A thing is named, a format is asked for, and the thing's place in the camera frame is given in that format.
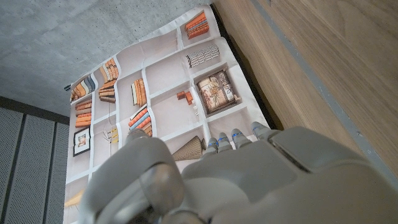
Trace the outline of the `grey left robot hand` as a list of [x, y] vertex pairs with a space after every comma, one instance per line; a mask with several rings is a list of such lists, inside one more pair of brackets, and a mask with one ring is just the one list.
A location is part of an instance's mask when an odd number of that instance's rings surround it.
[[396, 223], [397, 189], [367, 159], [300, 126], [211, 138], [179, 170], [143, 130], [88, 183], [79, 223]]

